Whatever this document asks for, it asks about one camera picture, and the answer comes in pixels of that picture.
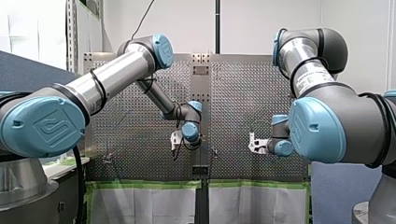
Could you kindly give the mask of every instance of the robot logo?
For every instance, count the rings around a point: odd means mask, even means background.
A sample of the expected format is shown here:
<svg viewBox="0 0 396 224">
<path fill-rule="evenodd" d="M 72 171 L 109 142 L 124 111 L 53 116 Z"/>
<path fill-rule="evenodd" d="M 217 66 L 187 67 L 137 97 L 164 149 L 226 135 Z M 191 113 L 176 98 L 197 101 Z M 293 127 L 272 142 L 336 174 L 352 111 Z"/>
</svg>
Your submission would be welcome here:
<svg viewBox="0 0 396 224">
<path fill-rule="evenodd" d="M 62 110 L 55 110 L 34 124 L 37 133 L 51 147 L 56 147 L 63 140 L 77 131 Z"/>
</svg>

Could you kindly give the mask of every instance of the perforated metal panel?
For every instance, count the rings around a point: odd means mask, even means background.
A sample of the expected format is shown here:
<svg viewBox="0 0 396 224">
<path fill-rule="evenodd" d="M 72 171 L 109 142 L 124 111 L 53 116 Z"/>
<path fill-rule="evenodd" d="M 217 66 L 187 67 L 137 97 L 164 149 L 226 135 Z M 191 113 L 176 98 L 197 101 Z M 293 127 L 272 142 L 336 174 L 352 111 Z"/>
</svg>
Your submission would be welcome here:
<svg viewBox="0 0 396 224">
<path fill-rule="evenodd" d="M 85 68 L 89 71 L 114 57 L 87 54 Z M 307 163 L 298 155 L 278 158 L 248 150 L 249 131 L 260 138 L 270 136 L 271 117 L 288 114 L 290 108 L 289 82 L 271 66 L 270 57 L 210 55 L 210 63 L 205 62 L 210 84 L 196 79 L 193 67 L 197 62 L 192 60 L 197 59 L 178 54 L 172 68 L 156 76 L 173 100 L 188 102 L 191 96 L 210 106 L 204 108 L 211 120 L 206 139 L 211 151 L 217 152 L 211 157 L 211 177 L 306 181 Z M 201 88 L 204 84 L 211 88 Z M 205 90 L 211 91 L 203 99 Z M 97 156 L 89 166 L 88 178 L 191 179 L 191 166 L 196 161 L 190 159 L 190 152 L 181 150 L 178 160 L 172 160 L 169 136 L 175 125 L 174 121 L 161 120 L 158 108 L 132 85 L 92 121 Z M 112 162 L 103 160 L 106 155 L 112 155 Z"/>
<path fill-rule="evenodd" d="M 218 153 L 213 178 L 303 181 L 307 164 L 298 155 L 279 158 L 248 150 L 250 131 L 271 135 L 271 117 L 288 114 L 289 82 L 270 56 L 213 55 L 211 146 Z"/>
<path fill-rule="evenodd" d="M 114 55 L 92 53 L 87 57 L 89 69 Z M 155 77 L 172 100 L 184 103 L 189 101 L 190 73 L 191 63 L 180 57 L 172 68 L 157 72 Z M 189 153 L 181 151 L 177 161 L 172 159 L 169 139 L 176 122 L 160 119 L 159 109 L 135 84 L 107 104 L 93 119 L 92 129 L 97 155 L 88 169 L 90 180 L 191 178 Z"/>
</svg>

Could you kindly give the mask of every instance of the green tape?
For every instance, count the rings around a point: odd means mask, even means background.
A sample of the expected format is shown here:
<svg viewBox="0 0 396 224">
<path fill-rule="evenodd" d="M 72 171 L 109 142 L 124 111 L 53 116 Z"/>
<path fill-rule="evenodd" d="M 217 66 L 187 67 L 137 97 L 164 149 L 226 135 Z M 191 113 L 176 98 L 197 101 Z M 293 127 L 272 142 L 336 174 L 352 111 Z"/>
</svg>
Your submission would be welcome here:
<svg viewBox="0 0 396 224">
<path fill-rule="evenodd" d="M 117 180 L 87 182 L 89 189 L 198 189 L 200 181 Z"/>
<path fill-rule="evenodd" d="M 210 188 L 262 187 L 270 189 L 307 189 L 305 182 L 277 182 L 254 180 L 210 180 Z"/>
<path fill-rule="evenodd" d="M 73 159 L 67 159 L 61 162 L 61 165 L 76 165 L 76 160 Z"/>
<path fill-rule="evenodd" d="M 116 180 L 87 182 L 86 202 L 88 210 L 88 223 L 91 224 L 92 198 L 97 189 L 198 189 L 200 181 L 146 181 L 146 180 Z M 254 180 L 210 180 L 210 188 L 240 188 L 261 187 L 271 189 L 306 189 L 305 223 L 309 223 L 309 205 L 311 185 L 309 182 L 277 182 Z"/>
</svg>

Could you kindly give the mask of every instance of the gray fabric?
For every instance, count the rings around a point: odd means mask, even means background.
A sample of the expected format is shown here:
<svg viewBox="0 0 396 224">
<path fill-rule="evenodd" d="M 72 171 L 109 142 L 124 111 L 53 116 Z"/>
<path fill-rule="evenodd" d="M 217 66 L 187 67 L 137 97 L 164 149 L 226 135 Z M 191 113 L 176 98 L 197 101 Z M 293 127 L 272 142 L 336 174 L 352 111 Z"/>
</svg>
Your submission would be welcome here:
<svg viewBox="0 0 396 224">
<path fill-rule="evenodd" d="M 3 51 L 0 51 L 0 68 L 0 91 L 37 91 L 75 78 L 73 73 Z"/>
<path fill-rule="evenodd" d="M 210 223 L 304 224 L 306 189 L 210 189 Z M 91 224 L 189 224 L 195 189 L 99 189 Z"/>
<path fill-rule="evenodd" d="M 193 222 L 195 189 L 99 189 L 92 195 L 91 224 Z"/>
<path fill-rule="evenodd" d="M 312 169 L 312 212 L 315 224 L 350 224 L 352 208 L 367 202 L 381 176 L 364 165 L 321 164 Z"/>
<path fill-rule="evenodd" d="M 211 223 L 305 223 L 305 189 L 211 189 L 209 199 Z"/>
</svg>

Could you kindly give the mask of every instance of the robotic arm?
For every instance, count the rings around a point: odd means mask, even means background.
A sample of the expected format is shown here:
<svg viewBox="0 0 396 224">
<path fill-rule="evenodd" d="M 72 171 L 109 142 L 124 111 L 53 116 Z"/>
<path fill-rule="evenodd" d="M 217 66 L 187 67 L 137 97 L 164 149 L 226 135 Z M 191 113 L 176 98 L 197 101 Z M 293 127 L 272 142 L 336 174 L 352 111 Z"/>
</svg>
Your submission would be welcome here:
<svg viewBox="0 0 396 224">
<path fill-rule="evenodd" d="M 150 78 L 172 62 L 169 40 L 164 35 L 148 36 L 126 42 L 118 58 L 65 86 L 54 84 L 29 95 L 5 94 L 0 98 L 0 149 L 27 158 L 61 155 L 84 135 L 90 117 L 134 82 L 164 119 L 186 120 L 181 129 L 184 139 L 199 145 L 201 104 L 172 102 Z"/>
<path fill-rule="evenodd" d="M 297 98 L 288 116 L 273 116 L 266 152 L 311 161 L 382 165 L 369 202 L 369 223 L 395 223 L 396 91 L 358 95 L 335 81 L 347 64 L 347 44 L 333 30 L 281 30 L 274 59 Z"/>
</svg>

